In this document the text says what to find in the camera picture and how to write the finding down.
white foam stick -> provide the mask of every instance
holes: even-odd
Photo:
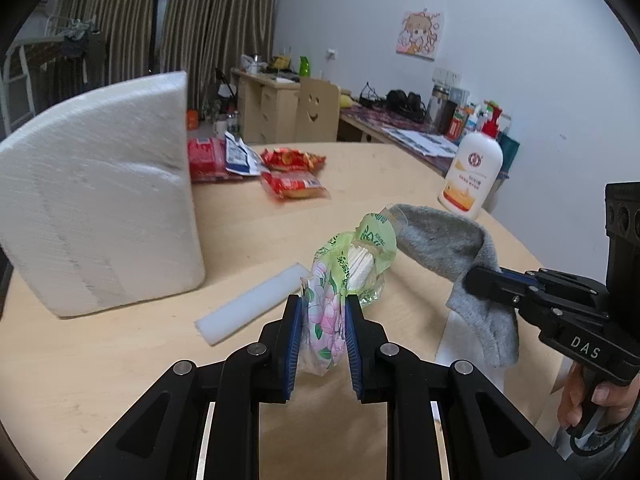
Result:
[[[296,263],[197,320],[196,328],[207,343],[215,345],[300,290],[300,279],[310,274]]]

wooden chair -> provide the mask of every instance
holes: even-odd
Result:
[[[340,120],[340,89],[327,81],[300,78],[297,142],[335,142]]]

anime poster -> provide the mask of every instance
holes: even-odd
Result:
[[[402,31],[398,37],[396,52],[435,59],[443,26],[444,17],[441,12],[433,14],[427,12],[427,9],[422,12],[406,12],[402,19]]]

headphones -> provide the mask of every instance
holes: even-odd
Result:
[[[392,90],[386,95],[386,109],[409,119],[414,123],[423,123],[426,117],[426,107],[420,94],[402,90]]]

lotion bottle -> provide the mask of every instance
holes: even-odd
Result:
[[[476,218],[491,191],[502,167],[502,148],[495,140],[501,113],[500,108],[494,107],[491,120],[482,130],[466,134],[460,142],[438,197],[452,213]]]

